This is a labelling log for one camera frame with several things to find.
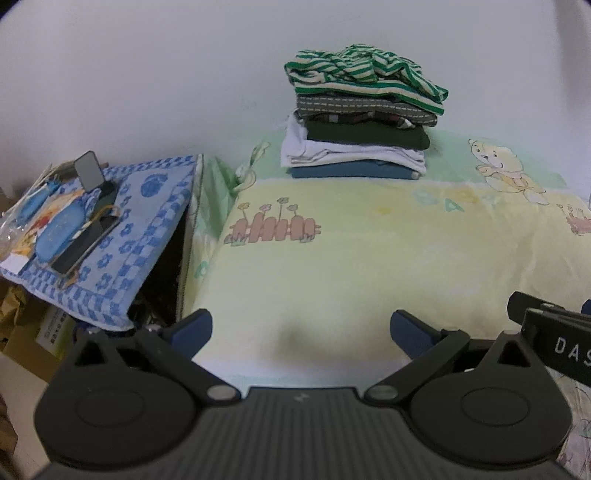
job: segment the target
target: cardboard box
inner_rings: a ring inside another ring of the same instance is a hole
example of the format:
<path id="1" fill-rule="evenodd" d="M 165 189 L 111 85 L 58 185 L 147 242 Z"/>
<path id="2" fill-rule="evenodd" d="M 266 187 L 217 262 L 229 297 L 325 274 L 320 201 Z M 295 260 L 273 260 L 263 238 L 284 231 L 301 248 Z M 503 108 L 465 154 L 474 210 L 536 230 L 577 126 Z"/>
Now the cardboard box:
<path id="1" fill-rule="evenodd" d="M 63 310 L 30 297 L 8 340 L 4 355 L 49 382 L 72 346 L 74 320 Z"/>

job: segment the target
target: fence print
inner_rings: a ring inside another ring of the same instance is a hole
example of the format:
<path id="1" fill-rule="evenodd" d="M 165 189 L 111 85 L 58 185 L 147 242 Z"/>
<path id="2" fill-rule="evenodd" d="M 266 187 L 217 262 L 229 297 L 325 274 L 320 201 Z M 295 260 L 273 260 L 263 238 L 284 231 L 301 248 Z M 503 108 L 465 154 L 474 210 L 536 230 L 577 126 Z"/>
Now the fence print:
<path id="1" fill-rule="evenodd" d="M 249 203 L 241 203 L 238 209 L 242 210 L 244 218 L 238 220 L 230 228 L 232 233 L 228 234 L 224 239 L 225 244 L 232 246 L 255 244 L 259 240 L 268 242 L 275 240 L 281 242 L 286 238 L 291 240 L 298 240 L 300 243 L 311 242 L 316 235 L 320 234 L 320 225 L 316 225 L 313 218 L 304 219 L 301 215 L 297 215 L 297 205 L 289 205 L 287 210 L 293 213 L 291 219 L 282 218 L 283 205 L 289 202 L 289 198 L 282 197 L 277 200 L 279 203 L 279 217 L 266 217 L 265 215 L 271 210 L 271 204 L 262 205 L 249 222 L 245 211 L 250 207 Z"/>

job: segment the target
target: folded clothing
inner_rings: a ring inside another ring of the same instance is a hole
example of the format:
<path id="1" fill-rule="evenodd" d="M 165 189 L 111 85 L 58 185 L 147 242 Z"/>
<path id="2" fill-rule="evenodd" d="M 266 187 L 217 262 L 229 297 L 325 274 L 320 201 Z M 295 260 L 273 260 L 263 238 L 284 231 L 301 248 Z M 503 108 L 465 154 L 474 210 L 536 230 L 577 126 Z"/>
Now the folded clothing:
<path id="1" fill-rule="evenodd" d="M 437 115 L 393 97 L 370 98 L 354 95 L 296 95 L 298 113 L 308 118 L 319 113 L 379 112 L 399 115 L 414 125 L 434 127 Z"/>
<path id="2" fill-rule="evenodd" d="M 295 179 L 325 179 L 333 177 L 370 177 L 376 179 L 417 180 L 420 174 L 408 167 L 381 160 L 356 160 L 306 168 L 291 168 Z"/>
<path id="3" fill-rule="evenodd" d="M 424 128 L 399 129 L 381 122 L 360 124 L 331 124 L 318 120 L 305 120 L 308 140 L 356 145 L 383 145 L 412 150 L 426 150 L 430 142 Z"/>
<path id="4" fill-rule="evenodd" d="M 447 89 L 427 80 L 412 60 L 363 44 L 337 53 L 300 50 L 285 64 L 285 72 L 296 93 L 394 95 L 439 115 L 448 95 Z"/>
<path id="5" fill-rule="evenodd" d="M 404 165 L 424 174 L 425 156 L 422 151 L 382 145 L 351 145 L 317 142 L 307 139 L 308 131 L 295 114 L 287 119 L 285 139 L 281 144 L 282 167 L 328 165 L 354 160 L 382 160 Z"/>
<path id="6" fill-rule="evenodd" d="M 367 120 L 375 120 L 384 124 L 392 125 L 402 130 L 414 128 L 416 125 L 407 118 L 391 113 L 365 112 L 365 113 L 319 113 L 310 117 L 310 120 L 328 122 L 331 124 L 360 124 Z"/>

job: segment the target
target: cartoon bear print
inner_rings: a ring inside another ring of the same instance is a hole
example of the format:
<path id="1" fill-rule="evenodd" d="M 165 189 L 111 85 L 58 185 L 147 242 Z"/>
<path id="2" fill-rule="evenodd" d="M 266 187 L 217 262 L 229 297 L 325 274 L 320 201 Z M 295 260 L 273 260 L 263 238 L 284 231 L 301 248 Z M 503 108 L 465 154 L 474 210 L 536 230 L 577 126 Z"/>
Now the cartoon bear print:
<path id="1" fill-rule="evenodd" d="M 523 165 L 507 147 L 470 140 L 472 154 L 482 162 L 476 169 L 497 192 L 523 193 L 531 203 L 548 205 L 546 191 L 523 172 Z"/>

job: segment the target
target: bed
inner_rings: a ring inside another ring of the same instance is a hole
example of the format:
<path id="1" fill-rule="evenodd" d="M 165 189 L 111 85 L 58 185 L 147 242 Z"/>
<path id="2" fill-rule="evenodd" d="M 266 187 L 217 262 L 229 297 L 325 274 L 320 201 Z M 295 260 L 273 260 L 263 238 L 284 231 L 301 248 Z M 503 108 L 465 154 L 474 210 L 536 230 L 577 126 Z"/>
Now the bed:
<path id="1" fill-rule="evenodd" d="M 211 163 L 217 180 L 193 215 L 181 299 L 184 314 L 207 308 L 214 318 L 194 361 L 243 393 L 362 392 L 408 362 L 389 336 L 396 309 L 491 339 L 516 328 L 506 313 L 515 290 L 580 311 L 591 293 L 581 199 L 517 145 L 430 137 L 416 181 L 294 180 L 280 167 L 281 131 L 236 183 Z M 559 461 L 590 479 L 591 393 L 551 374 L 574 417 Z"/>

